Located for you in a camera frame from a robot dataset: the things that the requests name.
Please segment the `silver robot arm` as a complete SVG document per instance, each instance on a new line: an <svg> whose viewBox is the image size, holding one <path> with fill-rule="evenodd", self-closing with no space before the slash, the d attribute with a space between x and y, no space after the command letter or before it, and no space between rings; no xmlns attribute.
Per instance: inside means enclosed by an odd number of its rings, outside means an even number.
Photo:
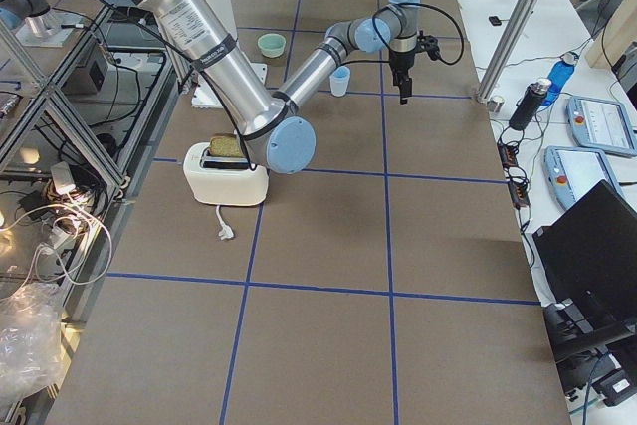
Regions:
<svg viewBox="0 0 637 425"><path fill-rule="evenodd" d="M47 0L1 0L1 20L10 30L26 24L37 38L52 35L58 27Z"/></svg>
<svg viewBox="0 0 637 425"><path fill-rule="evenodd" d="M291 174L312 161L317 139L298 115L306 102L354 51L387 49L393 84L405 103L412 95L414 58L440 57L437 40L418 28L420 0L389 0L366 18L339 22L276 91L268 91L207 0L130 0L151 12L166 42L210 85L231 118L252 164Z"/></svg>

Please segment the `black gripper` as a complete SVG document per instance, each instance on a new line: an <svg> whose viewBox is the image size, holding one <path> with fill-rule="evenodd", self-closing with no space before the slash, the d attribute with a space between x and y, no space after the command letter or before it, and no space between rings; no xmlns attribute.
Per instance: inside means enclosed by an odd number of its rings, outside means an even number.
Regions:
<svg viewBox="0 0 637 425"><path fill-rule="evenodd" d="M413 81L409 71L415 64L415 57L421 53L426 53L432 61L438 61L441 58L438 39L419 32L411 37L394 39L390 45L389 66L393 85L399 88L402 105L406 105L412 97Z"/></svg>

